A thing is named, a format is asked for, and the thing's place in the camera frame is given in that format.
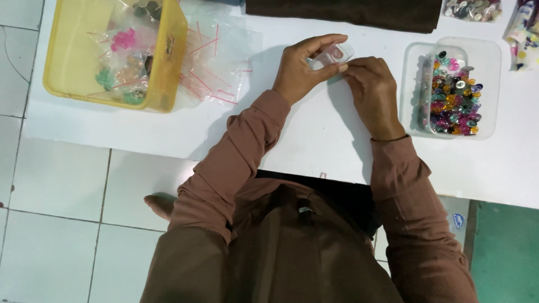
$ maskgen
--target white table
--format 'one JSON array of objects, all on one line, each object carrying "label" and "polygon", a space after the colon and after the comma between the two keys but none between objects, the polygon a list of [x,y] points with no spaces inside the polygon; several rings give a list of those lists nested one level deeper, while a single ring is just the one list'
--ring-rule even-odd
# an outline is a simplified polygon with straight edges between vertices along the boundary
[{"label": "white table", "polygon": [[[414,145],[432,170],[430,180],[437,193],[539,208],[539,133],[533,124],[539,115],[539,71],[509,72],[509,47],[501,39],[515,0],[504,1],[506,11],[495,24],[441,17],[438,29],[430,35],[321,20],[247,16],[247,26],[264,33],[264,56],[261,63],[254,64],[250,88],[244,90],[239,105],[231,109],[206,102],[171,114],[130,111],[48,94],[42,78],[55,4],[55,0],[45,1],[25,134],[193,160],[202,159],[220,139],[229,115],[247,108],[271,88],[282,49],[307,37],[347,34],[357,57],[383,57],[398,83],[403,78],[405,49],[411,43],[435,43],[444,36],[494,41],[503,53],[494,135],[486,141],[414,137]],[[233,14],[240,15],[240,9],[234,8]],[[347,84],[338,81],[321,84],[292,108],[279,143],[264,157],[261,168],[315,177],[326,173],[328,179],[368,184],[371,165],[369,135],[355,113]]]}]

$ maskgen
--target person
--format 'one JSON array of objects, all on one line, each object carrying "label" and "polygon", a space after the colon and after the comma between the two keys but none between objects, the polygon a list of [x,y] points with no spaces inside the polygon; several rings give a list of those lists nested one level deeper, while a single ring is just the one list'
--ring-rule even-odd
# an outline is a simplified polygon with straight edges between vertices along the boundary
[{"label": "person", "polygon": [[[325,35],[285,48],[273,88],[228,119],[174,205],[144,198],[170,225],[140,302],[477,302],[430,170],[397,119],[397,84],[385,61],[357,58],[317,71],[306,62],[346,39]],[[255,178],[291,106],[340,72],[372,137],[370,186],[391,278],[371,239],[325,195]]]}]

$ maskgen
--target hand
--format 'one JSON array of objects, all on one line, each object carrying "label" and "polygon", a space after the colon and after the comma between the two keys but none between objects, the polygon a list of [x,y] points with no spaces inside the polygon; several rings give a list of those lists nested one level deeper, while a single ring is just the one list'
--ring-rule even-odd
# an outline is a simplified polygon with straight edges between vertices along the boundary
[{"label": "hand", "polygon": [[280,93],[292,106],[319,83],[345,71],[348,68],[346,63],[336,63],[313,71],[305,59],[314,58],[329,45],[342,43],[347,39],[346,35],[330,34],[309,38],[285,48],[273,90]]},{"label": "hand", "polygon": [[357,58],[343,73],[352,89],[354,106],[375,141],[406,135],[397,117],[397,83],[382,58]]}]

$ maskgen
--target patterned fabric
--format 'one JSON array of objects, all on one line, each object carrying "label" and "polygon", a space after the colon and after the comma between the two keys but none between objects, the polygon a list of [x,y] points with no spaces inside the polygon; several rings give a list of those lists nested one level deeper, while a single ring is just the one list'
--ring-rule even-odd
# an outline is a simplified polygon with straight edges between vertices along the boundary
[{"label": "patterned fabric", "polygon": [[538,3],[532,0],[522,4],[504,37],[511,47],[513,71],[539,69]]}]

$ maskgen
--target foot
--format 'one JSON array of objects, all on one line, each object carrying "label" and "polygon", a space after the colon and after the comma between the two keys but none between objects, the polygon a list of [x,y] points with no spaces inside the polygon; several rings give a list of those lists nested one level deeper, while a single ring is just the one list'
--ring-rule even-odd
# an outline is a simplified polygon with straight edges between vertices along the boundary
[{"label": "foot", "polygon": [[151,208],[152,211],[161,218],[170,222],[170,216],[174,209],[174,202],[162,197],[150,195],[144,197],[144,202]]}]

